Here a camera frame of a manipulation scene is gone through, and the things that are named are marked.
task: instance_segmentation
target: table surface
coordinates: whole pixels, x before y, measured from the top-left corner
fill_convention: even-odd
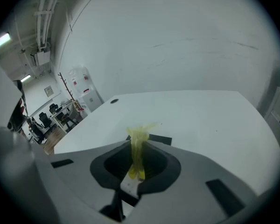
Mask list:
[[[110,104],[113,99],[118,102]],[[278,142],[257,110],[237,91],[164,91],[117,95],[88,115],[55,146],[55,153],[125,140],[127,127],[156,123],[150,133],[173,147],[205,155],[258,195],[280,173]]]

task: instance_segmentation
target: white wall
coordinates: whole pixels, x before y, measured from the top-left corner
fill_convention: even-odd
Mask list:
[[[51,86],[54,92],[54,94],[49,97],[44,90],[48,86]],[[27,85],[23,87],[23,90],[26,98],[28,116],[33,114],[37,109],[39,109],[53,97],[60,94],[59,85],[53,78],[53,75],[51,76],[48,73],[45,73],[44,76],[27,83]]]
[[[257,107],[280,64],[280,38],[255,0],[76,3],[72,33],[54,19],[55,75],[86,66],[105,101],[146,91],[231,90]]]

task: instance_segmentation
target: black rubber pad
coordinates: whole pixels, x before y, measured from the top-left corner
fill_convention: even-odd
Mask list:
[[[172,138],[154,135],[154,134],[149,134],[148,140],[160,142],[160,143],[167,144],[167,145],[171,145],[171,142],[172,142]]]
[[[208,181],[206,185],[229,217],[245,207],[238,197],[219,179]]]
[[[52,162],[51,165],[53,166],[53,168],[58,168],[58,167],[62,167],[68,164],[73,163],[74,161],[71,159],[64,159],[64,160],[60,160],[60,161],[56,161],[56,162]]]

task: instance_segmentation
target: framed picture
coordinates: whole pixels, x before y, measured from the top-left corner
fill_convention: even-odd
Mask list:
[[[51,86],[48,86],[48,87],[45,89],[45,92],[46,92],[46,94],[47,94],[48,97],[54,94],[54,92],[53,92]]]

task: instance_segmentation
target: floor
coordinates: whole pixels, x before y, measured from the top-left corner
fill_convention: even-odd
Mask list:
[[[48,135],[47,142],[41,144],[46,154],[54,154],[54,146],[65,136],[65,133],[58,126],[53,127],[52,132]]]

